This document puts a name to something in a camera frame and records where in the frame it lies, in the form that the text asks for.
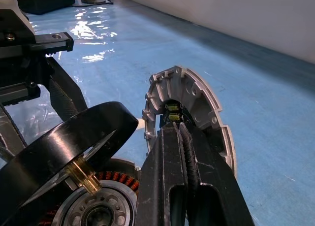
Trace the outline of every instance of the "circular flange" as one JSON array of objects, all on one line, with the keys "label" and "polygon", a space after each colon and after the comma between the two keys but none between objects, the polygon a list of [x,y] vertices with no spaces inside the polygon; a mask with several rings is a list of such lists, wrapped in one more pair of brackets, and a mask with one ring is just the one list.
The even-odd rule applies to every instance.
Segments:
[{"label": "circular flange", "polygon": [[102,180],[103,188],[91,196],[84,188],[71,194],[58,209],[52,226],[131,226],[136,193],[123,183]]},{"label": "circular flange", "polygon": [[114,132],[88,160],[96,171],[102,168],[129,139],[137,124],[121,103],[107,102],[73,116],[41,136],[0,170],[0,197],[6,202],[0,211],[0,225],[67,164]]},{"label": "circular flange", "polygon": [[222,107],[209,85],[194,71],[179,66],[152,75],[150,84],[145,96],[146,106],[142,110],[148,151],[157,137],[156,116],[164,114],[169,100],[176,100],[188,110],[196,126],[206,134],[210,146],[218,150],[236,176],[232,133],[228,125],[222,123],[219,114]]}]

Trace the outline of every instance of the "blue floor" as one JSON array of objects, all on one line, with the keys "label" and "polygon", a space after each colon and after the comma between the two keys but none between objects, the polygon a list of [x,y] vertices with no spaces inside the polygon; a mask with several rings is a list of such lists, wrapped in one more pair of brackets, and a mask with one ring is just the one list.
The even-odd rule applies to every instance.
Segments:
[{"label": "blue floor", "polygon": [[[152,73],[197,71],[223,105],[238,160],[238,182],[257,226],[315,225],[315,65],[231,38],[128,0],[29,15],[36,33],[69,32],[73,52],[54,58],[88,106],[118,100],[137,118]],[[28,143],[60,123],[39,99],[8,107]],[[117,156],[142,165],[136,131]]]}]

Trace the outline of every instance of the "copper motor winding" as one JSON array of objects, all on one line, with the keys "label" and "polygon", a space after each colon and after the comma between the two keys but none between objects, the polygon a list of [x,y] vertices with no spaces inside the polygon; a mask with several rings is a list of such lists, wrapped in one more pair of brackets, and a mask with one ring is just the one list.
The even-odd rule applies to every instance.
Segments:
[{"label": "copper motor winding", "polygon": [[[138,195],[139,181],[125,173],[116,171],[100,171],[96,173],[96,177],[100,181],[112,180],[123,183],[130,187]],[[50,226],[60,206],[61,204],[58,204],[54,210],[48,211],[38,226]]]}]

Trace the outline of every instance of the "bolt hole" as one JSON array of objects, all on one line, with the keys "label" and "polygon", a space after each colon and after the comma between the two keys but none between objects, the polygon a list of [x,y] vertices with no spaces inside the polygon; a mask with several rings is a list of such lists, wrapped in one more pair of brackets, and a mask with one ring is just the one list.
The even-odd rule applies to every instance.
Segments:
[{"label": "bolt hole", "polygon": [[70,226],[78,226],[80,225],[81,215],[80,213],[74,213],[70,216]]},{"label": "bolt hole", "polygon": [[59,34],[53,34],[53,38],[54,38],[54,39],[61,39],[61,35],[59,35]]},{"label": "bolt hole", "polygon": [[118,198],[114,195],[109,195],[106,199],[106,201],[111,205],[116,205],[118,202]]},{"label": "bolt hole", "polygon": [[118,216],[117,220],[116,220],[116,224],[118,225],[123,225],[125,223],[126,219],[123,215]]}]

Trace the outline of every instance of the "white wall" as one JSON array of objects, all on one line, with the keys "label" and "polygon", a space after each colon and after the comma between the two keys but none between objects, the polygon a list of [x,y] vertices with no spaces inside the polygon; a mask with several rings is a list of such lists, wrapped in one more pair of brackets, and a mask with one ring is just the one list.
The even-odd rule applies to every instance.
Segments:
[{"label": "white wall", "polygon": [[315,0],[133,0],[315,63]]}]

